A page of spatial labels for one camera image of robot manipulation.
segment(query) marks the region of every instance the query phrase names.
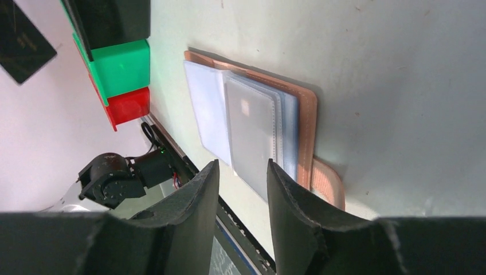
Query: white backdrop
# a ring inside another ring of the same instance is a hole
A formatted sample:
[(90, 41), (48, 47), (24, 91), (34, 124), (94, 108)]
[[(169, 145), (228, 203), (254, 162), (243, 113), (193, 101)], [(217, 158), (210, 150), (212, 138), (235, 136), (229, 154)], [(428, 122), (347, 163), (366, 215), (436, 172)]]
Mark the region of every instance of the white backdrop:
[[(314, 154), (342, 177), (348, 211), (485, 215), (486, 1), (154, 0), (151, 9), (152, 111), (199, 168), (214, 156), (187, 111), (188, 47), (316, 93)], [(268, 206), (220, 166), (221, 197), (272, 254)]]
[(137, 156), (147, 146), (137, 121), (112, 130), (60, 1), (15, 1), (57, 48), (20, 87), (0, 69), (0, 211), (37, 211), (60, 199), (95, 156)]

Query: black cable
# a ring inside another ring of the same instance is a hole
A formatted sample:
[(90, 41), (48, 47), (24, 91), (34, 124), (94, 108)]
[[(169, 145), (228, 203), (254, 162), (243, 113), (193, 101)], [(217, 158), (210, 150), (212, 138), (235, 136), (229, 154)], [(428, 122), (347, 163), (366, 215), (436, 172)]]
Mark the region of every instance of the black cable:
[[(144, 154), (144, 155), (147, 155), (148, 153), (150, 153), (150, 151), (152, 151), (152, 149), (154, 147), (155, 148), (160, 147), (160, 143), (157, 141), (155, 134), (154, 134), (154, 131), (152, 130), (152, 127), (150, 127), (150, 125), (148, 125), (148, 123), (142, 122), (140, 126), (142, 128), (142, 132), (145, 134), (145, 136), (148, 138), (148, 141), (151, 143), (150, 148)], [(126, 159), (132, 160), (132, 159), (136, 159), (136, 158), (139, 158), (139, 157), (140, 156), (128, 156), (128, 157), (126, 157)]]

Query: black box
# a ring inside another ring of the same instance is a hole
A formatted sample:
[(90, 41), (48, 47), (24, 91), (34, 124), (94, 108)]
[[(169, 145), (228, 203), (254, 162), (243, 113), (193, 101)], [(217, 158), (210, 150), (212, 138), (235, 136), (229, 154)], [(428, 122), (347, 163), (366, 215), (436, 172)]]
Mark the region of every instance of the black box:
[(91, 50), (147, 39), (150, 0), (62, 0), (90, 61)]
[(0, 65), (19, 84), (56, 55), (56, 50), (12, 0), (0, 0)]

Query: card holder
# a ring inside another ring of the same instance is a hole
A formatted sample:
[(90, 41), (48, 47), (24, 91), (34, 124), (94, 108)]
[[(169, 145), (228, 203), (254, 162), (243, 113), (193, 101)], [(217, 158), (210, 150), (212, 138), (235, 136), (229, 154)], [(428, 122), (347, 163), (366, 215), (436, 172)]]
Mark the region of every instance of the card holder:
[(275, 101), (248, 85), (228, 78), (226, 104), (233, 169), (267, 201), (266, 164), (268, 159), (277, 155)]
[(232, 166), (224, 93), (225, 76), (230, 71), (190, 61), (184, 61), (184, 67), (201, 143)]
[(277, 122), (277, 147), (282, 142), (281, 150), (283, 151), (282, 159), (275, 162), (284, 169), (284, 171), (293, 179), (297, 179), (297, 163), (299, 155), (299, 101), (295, 96), (282, 92), (273, 87), (262, 84), (258, 81), (232, 73), (229, 77), (250, 86), (253, 89), (261, 91), (267, 95), (278, 97), (281, 108), (277, 107), (277, 117), (281, 116), (282, 134), (278, 130), (279, 121)]
[(237, 83), (245, 86), (246, 89), (252, 89), (252, 92), (258, 91), (264, 95), (269, 96), (275, 104), (275, 125), (276, 125), (276, 159), (275, 162), (283, 167), (284, 165), (284, 134), (283, 134), (283, 104), (282, 97), (275, 90), (267, 89), (265, 86), (259, 83), (252, 82), (246, 77), (239, 76), (235, 73), (230, 73), (227, 79), (231, 79)]

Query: wallet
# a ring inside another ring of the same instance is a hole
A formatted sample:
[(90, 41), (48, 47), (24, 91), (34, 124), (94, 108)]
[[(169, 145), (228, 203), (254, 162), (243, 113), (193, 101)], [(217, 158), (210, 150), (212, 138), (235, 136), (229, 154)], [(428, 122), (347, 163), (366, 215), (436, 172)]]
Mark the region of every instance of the wallet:
[(268, 159), (295, 179), (297, 98), (229, 70), (184, 66), (202, 145), (264, 200)]
[(295, 96), (299, 102), (299, 165), (297, 167), (297, 183), (309, 190), (311, 188), (312, 161), (314, 142), (316, 134), (316, 119), (318, 100), (313, 91), (295, 84), (255, 72), (251, 69), (244, 69), (226, 62), (191, 51), (184, 52), (185, 59), (201, 65), (221, 70), (231, 70), (252, 80), (279, 89), (285, 93)]
[[(328, 203), (341, 210), (344, 210), (344, 186), (339, 176), (331, 167), (325, 165), (322, 161), (314, 158), (313, 156), (318, 104), (317, 97), (313, 91), (259, 72), (255, 72), (251, 69), (245, 69), (227, 62), (218, 61), (188, 50), (184, 52), (184, 56), (188, 61), (211, 68), (230, 70), (240, 77), (245, 76), (247, 81), (257, 81), (258, 83), (266, 84), (267, 86), (273, 87), (278, 91), (283, 91), (294, 96), (297, 100), (297, 102), (294, 102), (294, 104), (298, 104), (299, 110), (298, 115), (295, 118), (299, 125), (298, 138), (296, 139), (298, 140), (298, 166), (296, 182), (307, 190), (313, 189), (314, 191), (317, 191)], [(286, 116), (285, 107), (288, 103), (285, 100), (281, 100), (281, 102), (282, 113), (284, 114), (283, 116)], [(292, 139), (289, 139), (285, 133), (286, 130), (283, 128), (284, 151), (290, 152), (292, 150), (285, 147), (285, 141), (290, 141)], [(288, 172), (288, 169), (285, 169), (285, 160), (284, 170), (292, 177), (291, 173)]]

